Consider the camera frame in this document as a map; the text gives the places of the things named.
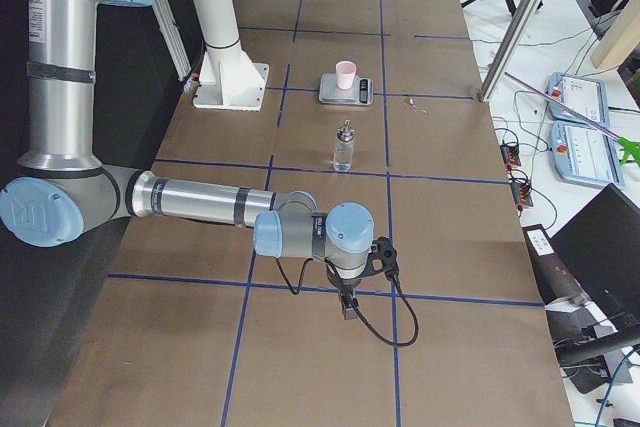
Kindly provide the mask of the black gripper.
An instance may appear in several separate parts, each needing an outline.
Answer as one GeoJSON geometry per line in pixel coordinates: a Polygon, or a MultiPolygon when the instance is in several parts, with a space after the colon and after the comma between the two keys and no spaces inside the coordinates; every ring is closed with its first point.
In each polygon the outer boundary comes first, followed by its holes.
{"type": "Polygon", "coordinates": [[[326,267],[327,279],[338,291],[340,297],[342,315],[345,320],[358,318],[358,302],[356,298],[356,288],[360,284],[359,279],[343,279],[336,269],[331,266],[326,267]]]}

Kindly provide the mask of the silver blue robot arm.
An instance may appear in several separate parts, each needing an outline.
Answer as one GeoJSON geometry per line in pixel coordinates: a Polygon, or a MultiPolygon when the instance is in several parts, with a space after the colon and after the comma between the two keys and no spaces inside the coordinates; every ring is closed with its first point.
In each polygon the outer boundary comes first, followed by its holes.
{"type": "Polygon", "coordinates": [[[325,264],[346,318],[373,272],[374,222],[356,203],[320,212],[307,193],[277,194],[159,177],[93,153],[97,8],[154,0],[29,0],[29,147],[1,192],[1,219],[25,243],[55,247],[120,217],[173,216],[253,232],[255,251],[325,264]]]}

